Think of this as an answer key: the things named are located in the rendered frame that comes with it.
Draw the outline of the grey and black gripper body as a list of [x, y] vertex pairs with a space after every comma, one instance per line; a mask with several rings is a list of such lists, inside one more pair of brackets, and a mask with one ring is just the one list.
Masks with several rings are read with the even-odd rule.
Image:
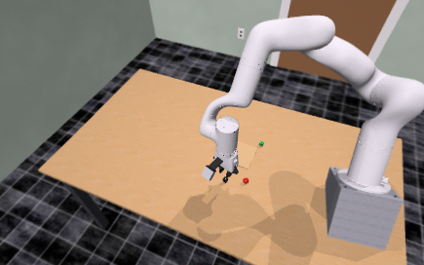
[[238, 153], [233, 154], [233, 156], [231, 156], [230, 158], [222, 158], [216, 153], [216, 149], [215, 149], [214, 159], [216, 159], [217, 157], [223, 161], [221, 166], [230, 172], [233, 172], [235, 165], [236, 167], [239, 166]]

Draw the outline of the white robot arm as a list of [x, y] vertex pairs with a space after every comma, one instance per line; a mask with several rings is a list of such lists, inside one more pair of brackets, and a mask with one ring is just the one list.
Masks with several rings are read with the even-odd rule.
[[299, 51], [345, 79], [365, 101], [382, 108], [362, 124], [349, 169], [339, 170], [337, 177], [358, 190], [387, 194], [391, 186], [384, 172], [399, 131], [424, 110], [424, 85], [381, 72], [363, 52], [334, 35], [333, 21], [324, 16], [273, 19], [256, 25], [229, 93], [209, 104], [199, 132], [215, 142], [220, 157], [237, 154], [239, 122], [230, 116], [216, 120], [218, 112], [228, 106], [251, 105], [271, 53]]

